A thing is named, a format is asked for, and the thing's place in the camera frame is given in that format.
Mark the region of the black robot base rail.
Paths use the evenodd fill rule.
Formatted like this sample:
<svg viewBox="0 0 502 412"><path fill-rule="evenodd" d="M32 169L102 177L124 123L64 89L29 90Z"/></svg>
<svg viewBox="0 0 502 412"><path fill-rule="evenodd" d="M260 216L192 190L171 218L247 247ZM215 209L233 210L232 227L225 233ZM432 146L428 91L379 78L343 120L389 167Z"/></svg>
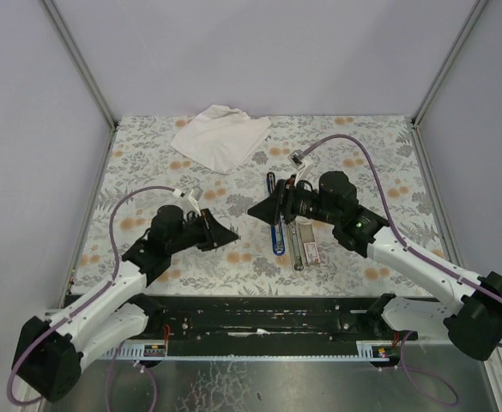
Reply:
<svg viewBox="0 0 502 412"><path fill-rule="evenodd" d="M155 296L159 327L129 341L175 355L356 354L361 341L392 357L407 332L382 319L390 298Z"/></svg>

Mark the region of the blue stapler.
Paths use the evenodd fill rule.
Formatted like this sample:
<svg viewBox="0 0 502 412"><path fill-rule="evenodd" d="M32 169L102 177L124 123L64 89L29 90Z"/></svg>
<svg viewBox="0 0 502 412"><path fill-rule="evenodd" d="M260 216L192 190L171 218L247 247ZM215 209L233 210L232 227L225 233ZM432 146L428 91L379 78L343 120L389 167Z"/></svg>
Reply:
<svg viewBox="0 0 502 412"><path fill-rule="evenodd" d="M275 174L273 172L268 172L266 176L268 192L272 195L275 191ZM275 226L271 227L271 238L272 238L272 249L276 256L282 256L285 251L285 242L283 238L282 223L278 221Z"/></svg>

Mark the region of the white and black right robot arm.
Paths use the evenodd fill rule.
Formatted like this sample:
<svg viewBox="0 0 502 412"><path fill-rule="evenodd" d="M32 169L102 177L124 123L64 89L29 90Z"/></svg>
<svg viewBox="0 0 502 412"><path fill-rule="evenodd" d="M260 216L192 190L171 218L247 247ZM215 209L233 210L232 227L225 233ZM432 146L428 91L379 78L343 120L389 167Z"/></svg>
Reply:
<svg viewBox="0 0 502 412"><path fill-rule="evenodd" d="M307 181L280 180L247 213L270 226L297 217L330 224L346 250L406 276L438 301L419 309L409 300L390 299L381 316L391 329L447 337L478 361L487 360L501 344L502 276L481 276L403 238L393 223L360 205L345 173L324 173L317 188Z"/></svg>

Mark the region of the beige stapler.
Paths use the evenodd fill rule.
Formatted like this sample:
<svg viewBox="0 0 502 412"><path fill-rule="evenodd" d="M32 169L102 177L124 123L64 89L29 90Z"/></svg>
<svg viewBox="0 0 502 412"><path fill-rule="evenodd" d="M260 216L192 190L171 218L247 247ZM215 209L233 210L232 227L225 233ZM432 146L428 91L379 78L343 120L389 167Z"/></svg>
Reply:
<svg viewBox="0 0 502 412"><path fill-rule="evenodd" d="M299 233L295 221L287 224L287 242L293 260L293 269L302 271L305 268L305 262L299 247Z"/></svg>

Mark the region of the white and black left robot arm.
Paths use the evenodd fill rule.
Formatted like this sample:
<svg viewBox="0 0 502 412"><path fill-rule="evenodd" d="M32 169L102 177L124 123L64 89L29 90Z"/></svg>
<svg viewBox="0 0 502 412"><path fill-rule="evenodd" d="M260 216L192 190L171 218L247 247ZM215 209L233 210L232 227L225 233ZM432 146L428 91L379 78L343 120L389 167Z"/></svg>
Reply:
<svg viewBox="0 0 502 412"><path fill-rule="evenodd" d="M62 399L105 352L159 327L160 308L144 291L170 268L174 254L192 247L212 251L238 238L208 209L160 207L118 257L111 278L49 318L34 316L22 326L8 383L20 378L47 401Z"/></svg>

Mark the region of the red and white staple box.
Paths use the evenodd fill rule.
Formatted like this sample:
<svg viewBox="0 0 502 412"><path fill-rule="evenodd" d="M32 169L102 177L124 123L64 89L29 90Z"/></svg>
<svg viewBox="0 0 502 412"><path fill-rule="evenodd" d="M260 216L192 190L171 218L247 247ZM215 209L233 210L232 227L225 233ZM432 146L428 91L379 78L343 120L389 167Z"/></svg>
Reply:
<svg viewBox="0 0 502 412"><path fill-rule="evenodd" d="M321 260L312 224L309 222L300 223L299 233L307 264L320 264Z"/></svg>

